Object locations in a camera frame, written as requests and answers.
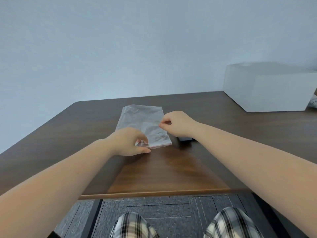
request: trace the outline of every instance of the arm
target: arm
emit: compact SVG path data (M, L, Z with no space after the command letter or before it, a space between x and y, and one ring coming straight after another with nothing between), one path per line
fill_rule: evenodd
M196 139L244 184L309 237L317 236L316 164L198 123L181 111L166 114L159 126L174 136Z
M150 152L135 146L140 139L147 142L134 128L120 129L0 196L0 237L48 237L111 156Z

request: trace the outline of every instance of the box top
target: box top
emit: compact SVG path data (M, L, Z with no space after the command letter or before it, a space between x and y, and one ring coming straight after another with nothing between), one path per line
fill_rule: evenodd
M278 75L292 73L314 73L316 71L306 70L304 68L288 66L276 62L243 62L232 64L237 68L241 68L247 72L253 72L258 75Z

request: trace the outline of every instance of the black and white plaid fabric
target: black and white plaid fabric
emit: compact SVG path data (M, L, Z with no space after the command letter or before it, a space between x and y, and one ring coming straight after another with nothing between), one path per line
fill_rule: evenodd
M158 238L153 227L139 214L128 212L119 217L110 238ZM253 221L240 209L220 211L206 230L204 238L263 238Z

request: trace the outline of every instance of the hand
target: hand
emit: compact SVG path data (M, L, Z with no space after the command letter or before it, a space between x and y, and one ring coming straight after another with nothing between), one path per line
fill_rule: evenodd
M173 111L164 115L159 127L176 137L192 138L192 130L197 122L183 111Z
M140 130L127 127L119 129L109 135L106 140L110 142L113 155L132 156L141 153L149 153L150 149L135 146L136 141L143 140L148 143L147 137Z

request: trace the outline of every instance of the white box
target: white box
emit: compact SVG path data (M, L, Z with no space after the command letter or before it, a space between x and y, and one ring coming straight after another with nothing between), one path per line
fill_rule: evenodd
M224 92L247 112L305 110L317 72L273 62L228 65Z

